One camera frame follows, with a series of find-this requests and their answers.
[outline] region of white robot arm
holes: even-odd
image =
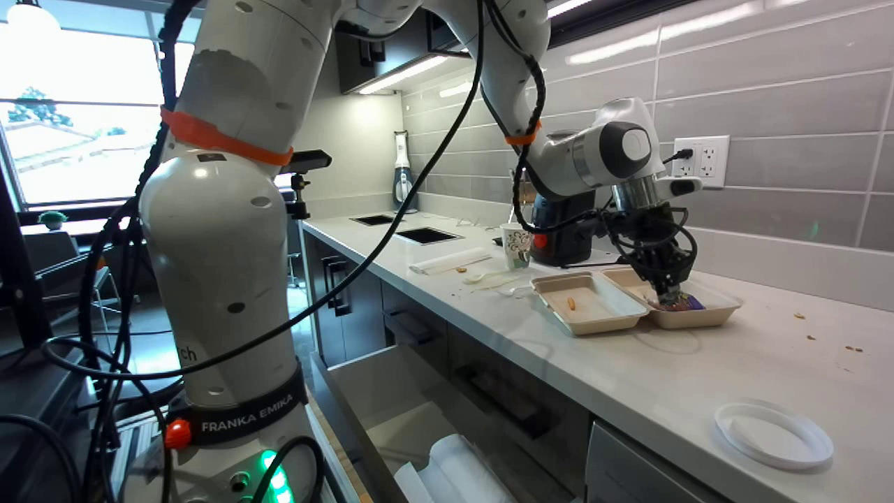
[[[483,99],[528,156],[538,190],[567,200],[601,184],[616,187],[616,226],[636,239],[659,235],[648,239],[659,246],[645,246],[638,265],[659,290],[672,290],[690,260],[678,260],[664,239],[675,223],[652,184],[659,159],[645,107],[616,100],[598,112],[592,130],[562,144],[531,134],[525,86],[531,61],[548,51],[545,0],[485,4],[500,12],[502,26],[495,17],[483,24]],[[476,51],[476,0],[210,0],[178,103],[164,112],[168,163],[138,200],[183,367],[242,348],[286,318],[286,221],[270,180],[289,159],[331,28],[354,24],[367,33],[390,33],[416,8],[437,15],[469,53]],[[257,482],[266,453],[284,440],[309,437],[300,402],[286,332],[187,374],[183,406],[172,409],[164,432],[168,448],[178,453],[175,499],[225,501],[235,479]],[[309,453],[289,457],[282,492],[306,499],[306,466]],[[159,479],[127,482],[127,501],[155,501],[159,492]]]

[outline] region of countertop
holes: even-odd
[[[548,323],[525,285],[550,268],[504,275],[497,230],[442,216],[407,216],[458,242],[394,239],[370,272],[541,383],[731,501],[890,501],[894,496],[894,313],[791,293],[715,275],[693,281],[742,299],[721,330],[652,330],[571,339]],[[386,226],[351,219],[306,221],[345,257],[366,257]],[[460,272],[416,275],[416,260],[485,249]],[[764,401],[819,423],[834,458],[819,473],[763,466],[715,429],[726,402]]]

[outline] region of white plate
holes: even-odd
[[[733,451],[777,469],[810,473],[834,457],[831,440],[816,423],[771,402],[721,406],[715,425]]]

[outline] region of white tile wall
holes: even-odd
[[[638,96],[661,151],[680,134],[731,134],[726,190],[690,200],[693,223],[894,251],[890,204],[873,195],[894,193],[890,26],[894,0],[697,0],[550,51],[545,133],[584,130],[604,100]],[[437,86],[404,96],[412,159],[446,123]],[[454,140],[475,156],[449,156],[430,193],[502,201],[490,183],[481,190],[511,167],[483,123]]]

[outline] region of food container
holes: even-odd
[[[739,299],[731,299],[724,290],[686,281],[680,290],[696,296],[701,310],[671,310],[657,302],[652,288],[641,283],[634,268],[604,268],[604,275],[615,281],[623,290],[627,290],[636,302],[641,302],[650,310],[648,318],[657,328],[668,330],[724,328],[729,317],[742,306]]]
[[[531,281],[545,317],[571,337],[630,330],[648,310],[601,272]]]

